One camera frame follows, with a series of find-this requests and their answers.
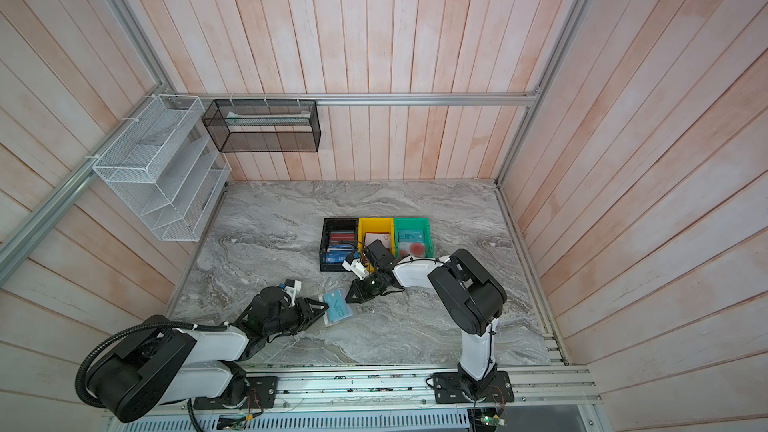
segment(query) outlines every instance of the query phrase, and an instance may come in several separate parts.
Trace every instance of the light blue vip card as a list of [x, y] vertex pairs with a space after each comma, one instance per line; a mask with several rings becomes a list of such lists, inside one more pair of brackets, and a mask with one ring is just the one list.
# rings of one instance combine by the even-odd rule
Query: light blue vip card
[[331, 324], [344, 320], [352, 315], [352, 310], [344, 300], [344, 295], [340, 288], [323, 295], [322, 300], [328, 304], [328, 311], [326, 314], [328, 314], [328, 322]]

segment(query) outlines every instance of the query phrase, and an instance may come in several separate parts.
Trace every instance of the gray marble tabletop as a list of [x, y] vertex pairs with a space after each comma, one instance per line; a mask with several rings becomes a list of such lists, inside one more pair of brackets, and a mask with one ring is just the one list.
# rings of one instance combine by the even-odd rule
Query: gray marble tabletop
[[[508, 300], [495, 348], [500, 364], [549, 364], [520, 261], [494, 194], [483, 181], [236, 182], [181, 292], [174, 318], [234, 320], [267, 285], [302, 281], [300, 295], [340, 288], [350, 272], [321, 273], [324, 217], [424, 216], [436, 254], [466, 248], [504, 286]], [[355, 306], [356, 315], [326, 327], [322, 320], [278, 338], [254, 364], [440, 364], [455, 367], [460, 329], [437, 294], [425, 288]]]

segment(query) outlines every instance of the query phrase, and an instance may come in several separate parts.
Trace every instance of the black wire mesh basket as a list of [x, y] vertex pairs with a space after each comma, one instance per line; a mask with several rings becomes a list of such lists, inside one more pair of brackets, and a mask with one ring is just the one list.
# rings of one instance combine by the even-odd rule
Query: black wire mesh basket
[[203, 124], [220, 152], [317, 152], [320, 146], [313, 100], [218, 99]]

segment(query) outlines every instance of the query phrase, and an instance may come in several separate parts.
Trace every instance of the pink wood panel wall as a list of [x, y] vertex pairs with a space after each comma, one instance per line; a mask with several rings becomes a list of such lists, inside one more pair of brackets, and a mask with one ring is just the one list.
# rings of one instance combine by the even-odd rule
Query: pink wood panel wall
[[[574, 0], [128, 0], [189, 93], [523, 92]], [[317, 154], [229, 154], [236, 180], [496, 177], [517, 107], [321, 108]]]
[[[0, 0], [0, 242], [154, 86], [105, 0]], [[79, 362], [165, 312], [188, 248], [86, 191], [0, 291], [3, 427], [87, 430]]]
[[616, 430], [765, 429], [766, 4], [596, 0], [504, 184]]

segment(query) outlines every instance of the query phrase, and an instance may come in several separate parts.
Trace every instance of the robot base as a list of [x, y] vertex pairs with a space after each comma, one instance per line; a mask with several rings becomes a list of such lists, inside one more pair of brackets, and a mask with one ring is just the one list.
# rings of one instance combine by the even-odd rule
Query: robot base
[[[264, 409], [271, 409], [275, 406], [275, 392], [277, 391], [277, 377], [248, 377], [248, 397], [243, 404], [235, 409], [246, 410], [248, 408], [248, 399], [250, 399], [250, 408], [258, 410], [259, 406]], [[199, 398], [194, 402], [196, 410], [220, 410], [227, 408], [219, 398]]]
[[[462, 374], [456, 372], [437, 372], [432, 375], [435, 380], [435, 402], [438, 404], [466, 404], [475, 402], [464, 386]], [[488, 386], [477, 394], [477, 402], [514, 402], [512, 387], [509, 386], [509, 374], [497, 371]]]

